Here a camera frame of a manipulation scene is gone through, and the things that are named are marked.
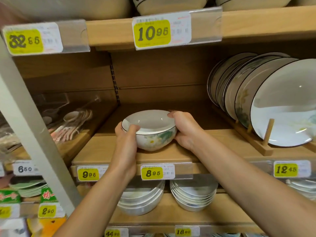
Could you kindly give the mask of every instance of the forearm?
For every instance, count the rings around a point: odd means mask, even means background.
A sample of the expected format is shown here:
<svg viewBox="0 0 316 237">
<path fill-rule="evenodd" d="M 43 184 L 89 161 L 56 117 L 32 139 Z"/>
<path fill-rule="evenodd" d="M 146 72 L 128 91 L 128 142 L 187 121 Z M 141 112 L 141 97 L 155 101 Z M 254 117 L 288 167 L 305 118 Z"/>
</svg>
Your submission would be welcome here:
<svg viewBox="0 0 316 237">
<path fill-rule="evenodd" d="M 248 163 L 206 132 L 197 137 L 194 145 L 194 154 L 270 237 L 311 236 L 316 232 L 315 203 Z"/>
<path fill-rule="evenodd" d="M 118 168 L 106 171 L 54 237 L 100 237 L 129 180 Z"/>
</svg>

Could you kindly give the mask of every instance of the white price tag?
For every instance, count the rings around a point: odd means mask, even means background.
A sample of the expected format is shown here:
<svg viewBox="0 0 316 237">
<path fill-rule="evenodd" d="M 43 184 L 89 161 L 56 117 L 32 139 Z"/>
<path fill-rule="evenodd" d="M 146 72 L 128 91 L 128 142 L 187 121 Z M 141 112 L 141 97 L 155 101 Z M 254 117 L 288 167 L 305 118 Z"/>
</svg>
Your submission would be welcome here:
<svg viewBox="0 0 316 237">
<path fill-rule="evenodd" d="M 177 237 L 198 237 L 200 236 L 199 226 L 176 225 L 174 228 Z"/>
<path fill-rule="evenodd" d="M 189 12 L 135 17 L 132 27 L 137 50 L 187 44 L 192 39 Z"/>
<path fill-rule="evenodd" d="M 20 217 L 20 204 L 0 204 L 0 218 L 19 218 Z"/>
<path fill-rule="evenodd" d="M 5 26 L 2 29 L 11 55 L 60 53 L 63 44 L 55 22 Z"/>
<path fill-rule="evenodd" d="M 78 166 L 77 167 L 78 180 L 81 182 L 98 181 L 102 177 L 102 175 L 104 175 L 108 167 L 109 165 Z"/>
<path fill-rule="evenodd" d="M 0 162 L 0 177 L 3 177 L 3 176 L 5 176 L 5 171 L 3 168 L 3 164 Z"/>
<path fill-rule="evenodd" d="M 128 228 L 106 228 L 104 232 L 105 237 L 129 237 Z"/>
<path fill-rule="evenodd" d="M 62 218 L 66 214 L 59 202 L 41 203 L 39 205 L 39 218 Z"/>
<path fill-rule="evenodd" d="M 16 160 L 12 165 L 14 175 L 41 175 L 31 160 Z"/>
<path fill-rule="evenodd" d="M 278 160 L 273 163 L 273 176 L 277 178 L 306 178 L 311 174 L 309 160 Z"/>
<path fill-rule="evenodd" d="M 142 180 L 174 179 L 174 164 L 144 164 L 140 166 Z"/>
</svg>

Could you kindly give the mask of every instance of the wooden dowel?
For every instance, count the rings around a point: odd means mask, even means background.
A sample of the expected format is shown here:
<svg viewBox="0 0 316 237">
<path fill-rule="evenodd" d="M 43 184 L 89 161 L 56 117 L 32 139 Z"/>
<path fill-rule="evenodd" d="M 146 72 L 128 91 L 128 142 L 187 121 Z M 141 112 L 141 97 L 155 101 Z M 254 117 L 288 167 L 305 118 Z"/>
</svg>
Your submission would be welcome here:
<svg viewBox="0 0 316 237">
<path fill-rule="evenodd" d="M 263 139 L 263 143 L 262 143 L 263 146 L 267 146 L 268 145 L 273 124 L 274 124 L 274 119 L 270 119 L 269 123 L 268 123 L 267 130 L 266 130 L 265 135 L 264 135 L 264 139 Z"/>
<path fill-rule="evenodd" d="M 249 126 L 248 126 L 248 129 L 247 129 L 247 133 L 249 134 L 251 131 L 252 131 L 252 125 L 250 123 Z"/>
</svg>

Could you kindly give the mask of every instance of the white metal post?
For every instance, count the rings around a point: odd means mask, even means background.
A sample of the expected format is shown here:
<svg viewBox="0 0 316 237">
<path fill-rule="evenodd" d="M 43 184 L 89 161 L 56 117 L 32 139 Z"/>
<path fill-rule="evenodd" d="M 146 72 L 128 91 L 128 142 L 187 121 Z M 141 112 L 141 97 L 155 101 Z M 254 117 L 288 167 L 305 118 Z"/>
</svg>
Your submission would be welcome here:
<svg viewBox="0 0 316 237">
<path fill-rule="evenodd" d="M 0 111 L 69 216 L 81 196 L 0 36 Z"/>
</svg>

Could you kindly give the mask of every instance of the person's right hand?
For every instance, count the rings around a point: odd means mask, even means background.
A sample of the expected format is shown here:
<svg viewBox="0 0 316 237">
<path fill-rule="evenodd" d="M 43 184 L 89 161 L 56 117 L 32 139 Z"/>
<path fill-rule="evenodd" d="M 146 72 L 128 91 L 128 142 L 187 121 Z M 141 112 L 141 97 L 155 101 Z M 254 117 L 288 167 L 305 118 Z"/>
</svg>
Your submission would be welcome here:
<svg viewBox="0 0 316 237">
<path fill-rule="evenodd" d="M 168 117 L 174 118 L 174 122 L 179 132 L 175 139 L 184 148 L 193 151 L 194 142 L 204 132 L 188 112 L 172 111 Z"/>
</svg>

